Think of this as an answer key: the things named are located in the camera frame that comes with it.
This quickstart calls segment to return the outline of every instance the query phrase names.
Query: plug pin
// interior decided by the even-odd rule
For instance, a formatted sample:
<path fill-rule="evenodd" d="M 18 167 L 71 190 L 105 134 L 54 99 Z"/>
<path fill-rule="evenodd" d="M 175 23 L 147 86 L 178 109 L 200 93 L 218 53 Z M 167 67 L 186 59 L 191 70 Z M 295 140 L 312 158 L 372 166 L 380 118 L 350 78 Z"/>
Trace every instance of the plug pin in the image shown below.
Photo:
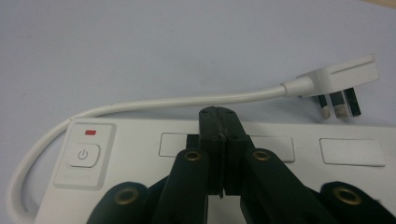
<path fill-rule="evenodd" d="M 326 97 L 324 95 L 319 95 L 318 96 L 319 103 L 320 103 L 320 114 L 324 119 L 329 119 L 330 118 L 330 110 L 329 106 L 327 105 Z"/>
<path fill-rule="evenodd" d="M 359 108 L 358 99 L 356 98 L 355 91 L 353 88 L 344 90 L 347 104 L 349 105 L 350 114 L 352 117 L 358 117 L 361 115 L 361 109 Z"/>
<path fill-rule="evenodd" d="M 335 116 L 338 119 L 347 118 L 347 107 L 344 101 L 343 93 L 341 91 L 330 93 L 330 99 L 332 99 L 332 106 L 334 107 Z"/>

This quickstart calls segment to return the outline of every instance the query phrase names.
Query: power switch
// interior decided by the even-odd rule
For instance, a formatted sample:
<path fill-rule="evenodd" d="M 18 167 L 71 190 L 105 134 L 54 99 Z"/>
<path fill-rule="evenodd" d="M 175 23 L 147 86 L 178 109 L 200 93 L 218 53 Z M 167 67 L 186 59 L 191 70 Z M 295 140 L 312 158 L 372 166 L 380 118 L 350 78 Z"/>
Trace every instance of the power switch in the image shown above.
<path fill-rule="evenodd" d="M 97 163 L 99 155 L 99 146 L 79 144 L 70 150 L 68 163 L 73 167 L 91 168 Z"/>

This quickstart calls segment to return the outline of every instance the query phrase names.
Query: plug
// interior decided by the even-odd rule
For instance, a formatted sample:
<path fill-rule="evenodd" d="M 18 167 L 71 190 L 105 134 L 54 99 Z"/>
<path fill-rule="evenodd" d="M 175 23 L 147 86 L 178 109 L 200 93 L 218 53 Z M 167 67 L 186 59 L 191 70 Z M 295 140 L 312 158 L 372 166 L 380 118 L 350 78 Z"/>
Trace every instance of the plug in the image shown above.
<path fill-rule="evenodd" d="M 312 82 L 310 91 L 302 92 L 301 96 L 317 96 L 322 116 L 325 119 L 330 117 L 326 94 L 330 94 L 334 113 L 338 119 L 347 118 L 348 112 L 352 117 L 357 117 L 361 114 L 361 110 L 353 88 L 379 79 L 373 54 L 346 63 L 320 68 L 300 75 L 297 79 L 307 79 L 308 77 Z M 282 85 L 287 90 L 292 88 L 290 83 L 292 84 L 293 81 L 282 83 Z"/>

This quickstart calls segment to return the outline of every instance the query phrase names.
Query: white power strip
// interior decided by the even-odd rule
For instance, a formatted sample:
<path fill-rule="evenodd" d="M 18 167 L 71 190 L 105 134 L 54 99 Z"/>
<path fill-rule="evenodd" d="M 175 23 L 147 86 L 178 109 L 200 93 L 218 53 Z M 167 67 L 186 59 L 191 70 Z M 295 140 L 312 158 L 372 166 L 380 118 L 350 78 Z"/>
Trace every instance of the white power strip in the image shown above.
<path fill-rule="evenodd" d="M 7 187 L 7 211 L 11 219 L 16 223 L 33 223 L 35 221 L 36 214 L 27 211 L 22 203 L 21 190 L 23 182 L 35 162 L 35 160 L 39 157 L 39 155 L 43 152 L 43 150 L 47 147 L 47 145 L 55 139 L 59 134 L 64 132 L 67 126 L 70 123 L 71 119 L 74 118 L 91 118 L 91 117 L 99 117 L 106 114 L 117 113 L 122 111 L 134 111 L 134 110 L 142 110 L 142 109 L 159 109 L 159 108 L 170 108 L 170 107 L 180 107 L 180 106 L 198 106 L 198 105 L 231 105 L 231 104 L 241 104 L 248 102 L 256 102 L 256 101 L 264 101 L 268 99 L 274 99 L 276 97 L 284 96 L 284 97 L 293 97 L 293 96 L 312 96 L 318 95 L 321 98 L 321 107 L 327 108 L 327 103 L 324 104 L 323 95 L 327 93 L 332 93 L 337 95 L 337 97 L 332 97 L 332 101 L 334 100 L 334 108 L 336 109 L 337 118 L 344 118 L 347 116 L 347 108 L 345 107 L 342 93 L 339 92 L 341 90 L 349 92 L 349 97 L 347 97 L 347 101 L 349 103 L 349 107 L 351 108 L 351 114 L 353 116 L 358 116 L 361 112 L 358 108 L 358 102 L 356 96 L 353 91 L 353 87 L 367 83 L 373 80 L 379 79 L 378 73 L 376 72 L 375 59 L 374 55 L 368 55 L 366 57 L 359 58 L 354 61 L 341 63 L 329 67 L 325 67 L 319 70 L 312 71 L 310 73 L 304 74 L 300 77 L 295 78 L 294 80 L 283 82 L 280 86 L 276 86 L 270 89 L 261 90 L 261 91 L 249 91 L 249 92 L 241 92 L 234 94 L 226 94 L 226 95 L 209 95 L 209 96 L 197 96 L 197 97 L 187 97 L 187 98 L 174 98 L 174 99 L 161 99 L 161 100 L 148 100 L 148 101 L 140 101 L 140 102 L 125 102 L 119 104 L 111 104 L 104 105 L 96 108 L 92 108 L 87 111 L 83 111 L 70 119 L 66 119 L 63 122 L 59 123 L 49 132 L 44 134 L 28 151 L 25 157 L 21 160 L 20 164 L 16 168 L 13 176 L 11 177 L 8 187 Z M 107 134 L 113 134 L 114 130 L 118 128 L 103 126 L 104 130 L 106 130 Z M 100 138 L 99 136 L 95 137 L 95 141 L 104 141 L 101 144 L 108 144 L 111 146 L 113 144 L 113 138 L 107 138 L 106 141 Z M 256 141 L 260 142 L 271 142 L 275 141 L 269 140 L 268 138 L 265 141 L 262 138 L 257 138 Z M 353 149 L 353 153 L 348 151 L 350 154 L 346 154 L 349 158 L 351 155 L 355 155 L 355 151 L 361 152 L 361 146 L 367 146 L 370 144 L 371 146 L 376 146 L 376 153 L 372 153 L 370 148 L 364 149 L 364 152 L 367 152 L 367 155 L 370 155 L 369 159 L 365 161 L 361 161 L 358 159 L 352 162 L 349 165 L 364 165 L 367 161 L 371 161 L 373 157 L 375 157 L 375 161 L 372 161 L 370 165 L 373 166 L 383 166 L 385 165 L 385 161 L 383 156 L 379 153 L 380 146 L 377 141 L 366 141 L 363 144 L 361 141 L 357 144 L 353 141 L 321 141 L 323 146 L 338 144 L 340 146 L 352 144 L 355 146 Z M 106 177 L 106 167 L 108 160 L 110 160 L 110 154 L 106 150 L 103 151 L 102 148 L 107 148 L 104 145 L 96 145 L 90 144 L 89 146 L 78 146 L 78 148 L 69 148 L 67 149 L 67 153 L 79 153 L 81 150 L 81 158 L 84 158 L 85 161 L 89 161 L 90 164 L 87 165 L 83 163 L 81 165 L 81 161 L 79 158 L 73 159 L 71 161 L 63 161 L 65 164 L 67 162 L 68 167 L 60 168 L 61 174 L 68 175 L 68 181 L 65 181 L 62 177 L 57 176 L 56 186 L 57 187 L 67 187 L 70 186 L 70 179 L 90 179 L 90 183 L 86 183 L 83 186 L 79 186 L 79 189 L 100 189 L 101 186 L 98 183 L 93 184 L 93 182 L 103 182 Z M 327 150 L 326 147 L 323 147 L 324 155 L 326 155 Z M 335 155 L 338 153 L 345 152 L 337 152 L 333 153 L 330 150 L 331 155 Z M 97 158 L 88 158 L 85 160 L 87 154 L 97 154 L 101 155 Z M 332 156 L 325 156 L 325 161 L 327 163 L 342 163 L 343 161 L 333 160 Z M 92 170 L 88 173 L 88 175 L 81 175 L 81 173 L 87 173 L 88 170 Z"/>
<path fill-rule="evenodd" d="M 396 128 L 242 123 L 309 188 L 343 181 L 396 215 Z M 188 133 L 198 133 L 198 121 L 73 119 L 35 223 L 86 223 L 115 185 L 153 185 L 169 175 Z M 238 197 L 210 197 L 208 223 L 229 220 L 244 223 Z"/>

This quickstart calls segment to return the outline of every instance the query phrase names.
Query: cable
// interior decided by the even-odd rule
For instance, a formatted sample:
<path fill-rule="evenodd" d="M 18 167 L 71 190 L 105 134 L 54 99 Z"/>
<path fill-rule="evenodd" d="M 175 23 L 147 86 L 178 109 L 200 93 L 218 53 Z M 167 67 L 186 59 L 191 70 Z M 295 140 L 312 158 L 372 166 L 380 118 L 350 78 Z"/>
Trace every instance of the cable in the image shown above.
<path fill-rule="evenodd" d="M 294 93 L 302 94 L 313 90 L 312 81 L 310 78 L 297 78 L 295 80 L 304 79 L 305 84 L 299 91 Z M 104 105 L 96 107 L 84 112 L 81 112 L 70 119 L 64 120 L 56 127 L 47 132 L 42 136 L 33 147 L 24 156 L 17 169 L 15 170 L 7 188 L 7 211 L 11 219 L 15 223 L 34 223 L 35 214 L 25 211 L 21 200 L 21 190 L 24 179 L 29 172 L 31 166 L 44 149 L 61 133 L 63 133 L 71 119 L 77 117 L 98 117 L 106 114 L 133 111 L 133 110 L 144 110 L 144 109 L 159 109 L 159 108 L 170 108 L 170 107 L 182 107 L 182 106 L 199 106 L 199 105 L 232 105 L 241 104 L 255 101 L 269 100 L 280 96 L 290 96 L 287 94 L 287 88 L 285 85 L 273 87 L 264 91 L 250 91 L 237 94 L 229 95 L 212 95 L 203 97 L 187 97 L 187 98 L 174 98 L 174 99 L 162 99 L 162 100 L 150 100 L 150 101 L 138 101 L 138 102 L 127 102 L 113 105 Z"/>

